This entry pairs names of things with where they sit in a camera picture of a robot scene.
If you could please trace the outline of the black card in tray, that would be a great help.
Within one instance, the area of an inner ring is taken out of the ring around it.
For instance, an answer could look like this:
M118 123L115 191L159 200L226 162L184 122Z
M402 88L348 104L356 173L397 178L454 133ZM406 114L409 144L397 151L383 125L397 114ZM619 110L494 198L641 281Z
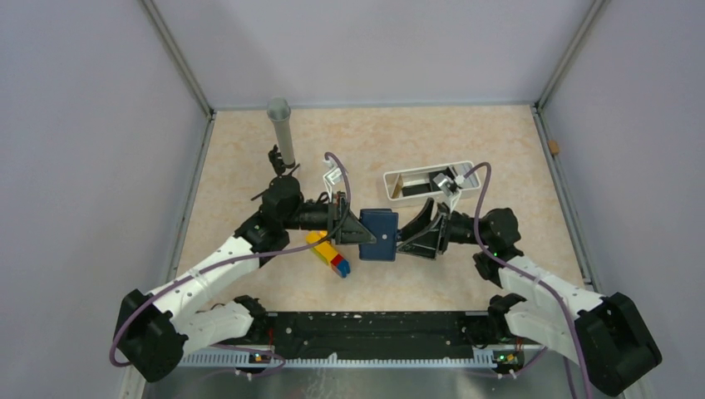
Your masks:
M434 182L430 180L415 181L409 184L405 184L403 198L418 196L418 195L429 195L430 193L438 192L441 189Z

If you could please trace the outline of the small brown cork piece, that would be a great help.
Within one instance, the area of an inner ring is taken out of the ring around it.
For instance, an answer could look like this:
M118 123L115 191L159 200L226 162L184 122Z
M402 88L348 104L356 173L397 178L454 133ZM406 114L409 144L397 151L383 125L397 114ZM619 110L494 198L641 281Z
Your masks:
M560 146L555 140L548 140L547 145L549 148L549 152L552 156L556 156L560 152Z

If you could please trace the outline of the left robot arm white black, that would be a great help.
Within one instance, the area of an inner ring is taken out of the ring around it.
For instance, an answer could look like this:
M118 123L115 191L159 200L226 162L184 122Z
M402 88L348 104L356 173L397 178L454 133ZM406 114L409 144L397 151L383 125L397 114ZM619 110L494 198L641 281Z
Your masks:
M377 240L350 210L346 193L328 201L306 200L298 180L282 175L260 199L258 210L199 264L148 293L135 289L123 298L109 350L112 365L133 366L148 382L158 382L184 356L212 344L237 337L261 341L267 323L255 299L243 297L208 311L203 307L238 278L296 253L288 246L291 229L324 231L336 244Z

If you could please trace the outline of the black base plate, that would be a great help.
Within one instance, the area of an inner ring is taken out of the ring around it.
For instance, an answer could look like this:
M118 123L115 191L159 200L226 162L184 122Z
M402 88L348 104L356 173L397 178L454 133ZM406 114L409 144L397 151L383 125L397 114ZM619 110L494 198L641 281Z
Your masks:
M518 352L527 338L500 335L485 312L279 312L257 317L233 346L264 347L287 360L460 359L475 351Z

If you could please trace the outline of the black mini tripod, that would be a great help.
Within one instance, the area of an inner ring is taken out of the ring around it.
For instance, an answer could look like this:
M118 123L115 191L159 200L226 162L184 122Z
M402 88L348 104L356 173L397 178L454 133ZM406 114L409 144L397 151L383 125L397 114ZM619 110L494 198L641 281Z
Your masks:
M299 163L284 164L283 156L277 145L274 145L273 149L268 152L268 159L277 177L292 175L300 167Z

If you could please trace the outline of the aluminium frame rail right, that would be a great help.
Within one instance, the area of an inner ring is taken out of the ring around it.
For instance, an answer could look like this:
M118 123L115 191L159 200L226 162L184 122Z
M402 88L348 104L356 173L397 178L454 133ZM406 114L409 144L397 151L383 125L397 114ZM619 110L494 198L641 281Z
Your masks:
M579 60L581 52L589 42L592 31L609 4L609 1L591 1L589 3L587 11L568 41L567 47L562 52L555 69L551 72L539 98L531 106L535 127L558 196L582 280L587 288L595 292L602 288L602 284L595 268L593 251L589 247L584 232L584 218L580 215L580 190L574 181L574 174L570 172L567 158L569 147L565 146L569 143L568 137L572 128L569 118L576 117L578 111L574 107L575 102L570 100L569 93L564 88L570 85L574 65ZM555 140L559 144L558 155L552 156L550 154L548 140Z

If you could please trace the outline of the aluminium frame rail left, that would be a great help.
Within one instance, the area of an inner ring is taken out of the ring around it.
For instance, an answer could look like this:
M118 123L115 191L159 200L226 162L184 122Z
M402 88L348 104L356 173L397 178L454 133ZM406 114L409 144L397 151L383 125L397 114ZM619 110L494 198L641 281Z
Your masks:
M165 278L175 273L184 242L195 185L205 157L205 144L210 139L214 107L210 104L174 29L165 17L164 7L157 1L138 2L152 37L161 47L160 57L169 63L155 69L158 80L170 78L171 85L154 92L154 102L147 108L152 116L150 133L158 148L150 148L148 171L157 170L159 179L150 186L149 199L158 219L149 219L154 239L150 242L152 257L140 263L145 269L158 270Z

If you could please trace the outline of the yellow green toy brick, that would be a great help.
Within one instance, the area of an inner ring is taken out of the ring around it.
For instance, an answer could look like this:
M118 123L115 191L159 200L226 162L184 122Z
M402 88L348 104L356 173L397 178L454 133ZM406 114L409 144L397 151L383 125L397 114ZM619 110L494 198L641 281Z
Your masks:
M324 230L311 231L306 236L306 242L313 244L324 238L326 234L327 232ZM340 253L328 241L323 241L321 244L315 245L311 250L331 268L337 268L340 261L343 259Z

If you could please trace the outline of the dark blue card holder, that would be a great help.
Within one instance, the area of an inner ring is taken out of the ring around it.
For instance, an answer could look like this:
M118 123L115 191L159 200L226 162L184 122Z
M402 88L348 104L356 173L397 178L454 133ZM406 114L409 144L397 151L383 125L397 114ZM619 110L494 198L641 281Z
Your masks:
M360 221L376 239L374 244L360 244L362 261L394 262L397 254L398 213L391 209L362 209Z

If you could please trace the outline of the white card tray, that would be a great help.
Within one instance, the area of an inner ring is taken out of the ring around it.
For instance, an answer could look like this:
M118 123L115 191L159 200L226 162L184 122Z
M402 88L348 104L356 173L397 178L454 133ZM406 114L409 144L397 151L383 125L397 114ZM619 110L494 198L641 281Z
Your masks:
M478 174L474 172L459 184L456 199L448 199L434 179L438 175L454 179L470 171L473 166L471 161L464 160L385 172L382 179L389 204L392 208L411 207L425 204L427 199L434 199L456 206L460 200L469 199L480 192L482 181Z

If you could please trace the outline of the grey microphone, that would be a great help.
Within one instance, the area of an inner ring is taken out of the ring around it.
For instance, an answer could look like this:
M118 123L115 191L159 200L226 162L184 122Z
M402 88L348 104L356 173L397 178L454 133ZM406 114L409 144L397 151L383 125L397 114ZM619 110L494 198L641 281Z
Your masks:
M274 126L274 132L283 164L288 169L296 165L293 139L289 124L291 113L291 108L285 98L275 97L269 100L267 116Z

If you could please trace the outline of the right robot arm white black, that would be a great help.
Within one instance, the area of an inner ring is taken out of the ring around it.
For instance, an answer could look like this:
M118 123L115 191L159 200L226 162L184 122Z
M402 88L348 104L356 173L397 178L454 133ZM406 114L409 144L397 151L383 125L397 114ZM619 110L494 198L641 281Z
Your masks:
M397 252L435 259L449 244L476 244L478 274L504 289L488 307L487 330L497 342L528 338L580 367L603 394L616 397L663 361L636 304L605 296L541 268L516 248L521 236L510 208L480 218L428 199L400 228Z

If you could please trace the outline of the red blue toy brick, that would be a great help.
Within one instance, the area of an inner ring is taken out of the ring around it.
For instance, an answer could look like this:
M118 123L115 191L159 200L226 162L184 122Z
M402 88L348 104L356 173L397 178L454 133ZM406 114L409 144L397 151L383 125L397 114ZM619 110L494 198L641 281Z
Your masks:
M330 261L330 267L340 278L346 278L351 273L350 264L342 255L336 255Z

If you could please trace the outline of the aluminium frame rail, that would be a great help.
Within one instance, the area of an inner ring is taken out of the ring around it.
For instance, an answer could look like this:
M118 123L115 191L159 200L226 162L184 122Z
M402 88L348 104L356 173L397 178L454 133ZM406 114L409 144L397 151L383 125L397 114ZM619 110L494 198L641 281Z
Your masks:
M175 273L184 242L195 185L205 157L205 144L210 139L214 107L210 104L174 29L165 17L164 7L157 1L138 2L152 37L161 47L160 57L169 63L155 69L158 80L170 78L171 85L154 92L154 102L147 108L152 116L150 133L158 148L150 148L148 171L157 170L159 179L150 186L149 199L158 219L149 219L154 239L150 242L152 257L140 263L145 269L158 270L165 278Z
M587 288L595 292L602 288L602 284L595 268L593 251L589 247L584 232L584 218L580 215L580 190L574 181L574 174L570 172L567 158L569 147L565 146L569 143L568 137L572 128L569 118L576 117L578 111L574 107L575 102L570 100L569 93L564 88L570 85L574 65L579 60L581 52L589 42L592 31L609 4L609 1L591 1L589 3L587 11L568 41L567 47L562 52L555 69L551 72L539 98L531 106L535 127L558 196L582 280ZM555 140L559 144L558 155L552 156L550 154L548 140Z

